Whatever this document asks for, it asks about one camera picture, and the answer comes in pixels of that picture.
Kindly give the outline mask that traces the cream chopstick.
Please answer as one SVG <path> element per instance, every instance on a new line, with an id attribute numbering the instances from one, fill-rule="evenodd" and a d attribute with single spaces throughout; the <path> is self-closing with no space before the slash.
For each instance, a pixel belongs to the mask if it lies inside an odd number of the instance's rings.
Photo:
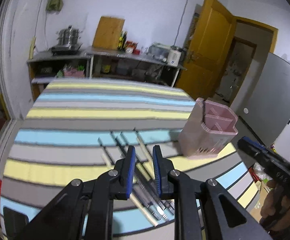
<path id="1" fill-rule="evenodd" d="M 101 157 L 110 170 L 113 169 L 111 159 L 106 155 L 106 153 L 102 153 Z M 143 202 L 138 198 L 136 194 L 132 191 L 130 195 L 130 200 L 135 204 L 135 206 L 141 211 L 141 213 L 146 217 L 146 219 L 154 226 L 158 226 L 158 221 L 154 217 L 154 215 L 150 212 L 150 210 L 143 204 Z"/>
<path id="2" fill-rule="evenodd" d="M 143 142 L 142 138 L 138 135 L 137 136 L 137 141 L 140 145 L 140 148 L 142 149 L 142 152 L 143 154 L 146 156 L 147 160 L 148 160 L 148 171 L 150 172 L 151 175 L 155 175 L 155 172 L 154 172 L 154 167 L 153 167 L 153 158 L 152 158 L 152 155 L 150 153 L 150 151 L 148 150 L 147 146 L 145 145 L 145 143 Z"/>

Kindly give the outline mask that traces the steel kitchen counter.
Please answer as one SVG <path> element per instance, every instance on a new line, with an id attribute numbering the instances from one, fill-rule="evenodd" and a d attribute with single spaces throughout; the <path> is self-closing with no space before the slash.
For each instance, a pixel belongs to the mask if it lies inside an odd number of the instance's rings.
<path id="1" fill-rule="evenodd" d="M 84 55 L 89 57 L 86 75 L 90 78 L 139 81 L 174 87 L 178 75 L 187 70 L 180 64 L 170 66 L 147 54 L 134 55 L 88 47 Z"/>

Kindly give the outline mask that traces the pink plastic utensil basket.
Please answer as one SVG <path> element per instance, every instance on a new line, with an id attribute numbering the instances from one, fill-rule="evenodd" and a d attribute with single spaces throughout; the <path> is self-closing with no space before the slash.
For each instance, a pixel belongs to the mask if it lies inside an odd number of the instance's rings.
<path id="1" fill-rule="evenodd" d="M 190 159 L 216 157 L 238 134 L 237 121 L 230 107 L 197 98 L 178 137 L 181 153 Z"/>

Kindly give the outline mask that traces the grey refrigerator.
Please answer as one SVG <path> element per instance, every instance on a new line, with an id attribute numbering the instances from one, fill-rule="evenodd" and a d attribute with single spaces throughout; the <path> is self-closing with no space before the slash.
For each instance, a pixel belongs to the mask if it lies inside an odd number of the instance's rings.
<path id="1" fill-rule="evenodd" d="M 253 89 L 231 108 L 239 118 L 234 146 L 244 136 L 271 146 L 290 121 L 290 63 L 269 53 Z"/>

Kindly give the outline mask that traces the striped tablecloth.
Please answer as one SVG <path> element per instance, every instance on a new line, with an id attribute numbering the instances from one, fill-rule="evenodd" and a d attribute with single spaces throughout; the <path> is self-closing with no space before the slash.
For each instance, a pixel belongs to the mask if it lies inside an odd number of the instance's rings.
<path id="1" fill-rule="evenodd" d="M 137 129 L 152 152 L 159 145 L 164 157 L 191 178 L 214 178 L 238 203 L 252 210 L 259 192 L 232 144 L 216 157 L 188 159 L 178 136 L 195 101 L 183 90 L 111 79 L 58 79 L 51 82 L 29 110 L 12 142 L 3 172 L 0 209 L 33 219 L 70 181 L 98 178 L 110 170 L 121 150 L 112 131 L 123 132 L 145 166 Z"/>

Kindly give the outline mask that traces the white electric kettle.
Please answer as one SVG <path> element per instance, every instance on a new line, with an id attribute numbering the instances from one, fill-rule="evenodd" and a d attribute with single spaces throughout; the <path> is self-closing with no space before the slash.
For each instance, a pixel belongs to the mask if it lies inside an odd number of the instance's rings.
<path id="1" fill-rule="evenodd" d="M 177 67 L 182 55 L 182 48 L 178 46 L 171 46 L 167 57 L 167 65 Z"/>

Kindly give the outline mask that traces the yellow wooden door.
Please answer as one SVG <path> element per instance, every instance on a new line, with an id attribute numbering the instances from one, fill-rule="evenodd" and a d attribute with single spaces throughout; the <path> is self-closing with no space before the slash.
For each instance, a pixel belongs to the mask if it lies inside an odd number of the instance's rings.
<path id="1" fill-rule="evenodd" d="M 194 100 L 209 98 L 223 71 L 235 29 L 236 18 L 218 1 L 204 0 L 176 87 Z"/>

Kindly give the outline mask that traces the clear storage box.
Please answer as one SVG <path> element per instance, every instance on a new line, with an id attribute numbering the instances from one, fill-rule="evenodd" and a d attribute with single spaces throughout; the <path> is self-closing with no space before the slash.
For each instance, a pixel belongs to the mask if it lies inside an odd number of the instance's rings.
<path id="1" fill-rule="evenodd" d="M 148 55 L 150 55 L 152 58 L 166 62 L 167 57 L 169 55 L 171 47 L 165 44 L 161 44 L 158 42 L 154 42 L 149 48 L 148 48 Z"/>

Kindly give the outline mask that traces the red lidded jars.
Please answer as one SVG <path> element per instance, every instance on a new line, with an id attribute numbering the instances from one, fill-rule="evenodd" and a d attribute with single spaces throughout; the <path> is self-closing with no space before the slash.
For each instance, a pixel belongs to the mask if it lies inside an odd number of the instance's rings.
<path id="1" fill-rule="evenodd" d="M 128 54 L 139 55 L 140 54 L 140 50 L 137 49 L 137 46 L 138 46 L 137 42 L 126 41 L 124 50 Z"/>

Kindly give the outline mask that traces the dark sauce bottles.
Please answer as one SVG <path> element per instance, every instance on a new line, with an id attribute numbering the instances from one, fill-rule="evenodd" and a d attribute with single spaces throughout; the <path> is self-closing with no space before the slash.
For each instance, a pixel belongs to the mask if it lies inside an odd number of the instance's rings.
<path id="1" fill-rule="evenodd" d="M 127 39 L 127 31 L 123 31 L 119 37 L 117 50 L 125 51 L 126 39 Z"/>

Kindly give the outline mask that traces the low side shelf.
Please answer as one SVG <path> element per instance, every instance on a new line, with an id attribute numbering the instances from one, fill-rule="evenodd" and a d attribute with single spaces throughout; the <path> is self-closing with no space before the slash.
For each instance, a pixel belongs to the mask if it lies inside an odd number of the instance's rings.
<path id="1" fill-rule="evenodd" d="M 82 51 L 72 55 L 54 55 L 43 51 L 27 61 L 33 99 L 56 78 L 90 77 L 91 56 Z"/>

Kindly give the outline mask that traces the induction cooker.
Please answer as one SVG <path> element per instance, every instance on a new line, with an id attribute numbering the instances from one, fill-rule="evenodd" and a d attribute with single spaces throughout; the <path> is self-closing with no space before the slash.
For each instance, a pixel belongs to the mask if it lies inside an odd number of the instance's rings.
<path id="1" fill-rule="evenodd" d="M 81 44 L 62 44 L 49 49 L 53 55 L 75 55 L 79 52 Z"/>

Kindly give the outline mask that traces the wooden cutting board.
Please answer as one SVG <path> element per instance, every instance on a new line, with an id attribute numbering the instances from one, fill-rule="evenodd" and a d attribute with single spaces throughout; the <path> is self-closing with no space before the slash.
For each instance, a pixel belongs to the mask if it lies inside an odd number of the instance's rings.
<path id="1" fill-rule="evenodd" d="M 101 16 L 92 46 L 107 50 L 116 50 L 125 19 Z"/>

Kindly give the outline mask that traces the steel steamer pot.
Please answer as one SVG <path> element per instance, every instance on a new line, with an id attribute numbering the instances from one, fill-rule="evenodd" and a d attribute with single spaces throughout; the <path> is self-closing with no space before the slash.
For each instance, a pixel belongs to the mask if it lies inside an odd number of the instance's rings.
<path id="1" fill-rule="evenodd" d="M 65 29 L 61 29 L 57 31 L 57 42 L 60 46 L 69 46 L 76 45 L 78 43 L 78 39 L 80 38 L 80 34 L 82 31 L 74 28 L 72 25 L 69 25 Z"/>

